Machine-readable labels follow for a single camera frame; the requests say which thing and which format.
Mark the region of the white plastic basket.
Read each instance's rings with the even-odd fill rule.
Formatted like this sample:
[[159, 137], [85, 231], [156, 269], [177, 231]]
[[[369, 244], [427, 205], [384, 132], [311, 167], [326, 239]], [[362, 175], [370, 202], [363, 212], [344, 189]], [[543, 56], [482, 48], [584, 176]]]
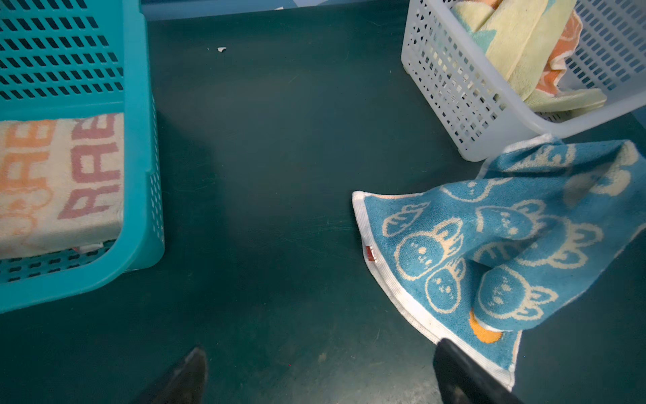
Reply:
[[533, 113], [472, 42], [451, 4], [410, 2], [401, 62], [463, 159], [482, 161], [543, 134], [565, 139], [644, 107], [643, 1], [576, 3], [582, 36], [562, 82], [607, 96], [600, 109], [579, 116]]

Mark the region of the yellow-green towel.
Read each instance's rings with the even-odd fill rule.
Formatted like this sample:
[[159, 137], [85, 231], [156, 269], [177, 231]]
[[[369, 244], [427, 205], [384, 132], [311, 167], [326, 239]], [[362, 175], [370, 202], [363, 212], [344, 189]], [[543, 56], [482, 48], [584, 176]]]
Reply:
[[538, 114], [573, 115], [604, 106], [600, 89], [535, 90], [575, 1], [459, 1], [452, 14], [520, 99]]

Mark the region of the teal plastic basket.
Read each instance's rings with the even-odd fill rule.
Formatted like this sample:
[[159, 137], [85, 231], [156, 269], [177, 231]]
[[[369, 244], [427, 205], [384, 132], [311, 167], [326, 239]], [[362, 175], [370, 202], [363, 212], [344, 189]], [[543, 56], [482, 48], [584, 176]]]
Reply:
[[95, 290], [164, 254], [156, 106], [146, 19], [138, 1], [4, 1], [1, 117], [5, 121], [124, 115], [124, 209], [119, 237], [1, 262], [1, 310]]

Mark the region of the blue bunny pattern towel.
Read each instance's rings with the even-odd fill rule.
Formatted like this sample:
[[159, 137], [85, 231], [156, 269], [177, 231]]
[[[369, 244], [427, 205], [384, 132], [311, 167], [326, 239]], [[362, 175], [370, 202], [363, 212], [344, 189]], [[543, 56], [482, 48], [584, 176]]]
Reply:
[[628, 140], [543, 135], [471, 180], [352, 202], [365, 262], [400, 314], [511, 389], [523, 332], [584, 294], [644, 230], [645, 159]]

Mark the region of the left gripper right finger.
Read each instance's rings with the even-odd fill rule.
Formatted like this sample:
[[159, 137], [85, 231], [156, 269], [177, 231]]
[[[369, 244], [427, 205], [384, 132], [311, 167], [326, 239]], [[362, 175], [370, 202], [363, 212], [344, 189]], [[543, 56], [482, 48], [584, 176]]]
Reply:
[[523, 404], [447, 338], [437, 344], [433, 368], [444, 404]]

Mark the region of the orange patterned towel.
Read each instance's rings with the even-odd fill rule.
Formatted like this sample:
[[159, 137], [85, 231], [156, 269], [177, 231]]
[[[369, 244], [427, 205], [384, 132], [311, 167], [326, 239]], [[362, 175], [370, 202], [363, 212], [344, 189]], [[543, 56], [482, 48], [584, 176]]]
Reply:
[[573, 11], [548, 58], [548, 62], [535, 88], [536, 91], [552, 97], [558, 94], [558, 84], [567, 72], [567, 60], [574, 55], [580, 43], [582, 30], [583, 25], [580, 17]]

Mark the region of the cream RABBIT lettered towel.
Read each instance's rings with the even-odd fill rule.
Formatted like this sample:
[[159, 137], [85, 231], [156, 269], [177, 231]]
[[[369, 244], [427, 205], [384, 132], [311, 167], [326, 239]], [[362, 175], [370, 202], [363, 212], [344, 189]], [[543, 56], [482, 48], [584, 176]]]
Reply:
[[2, 258], [114, 240], [123, 209], [122, 114], [2, 122]]

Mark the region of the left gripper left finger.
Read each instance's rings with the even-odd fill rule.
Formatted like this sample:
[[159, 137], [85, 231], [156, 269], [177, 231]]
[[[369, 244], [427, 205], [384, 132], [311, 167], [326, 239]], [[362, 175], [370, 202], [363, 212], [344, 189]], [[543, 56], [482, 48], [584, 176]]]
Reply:
[[208, 380], [205, 351], [194, 347], [141, 392], [133, 403], [202, 403]]

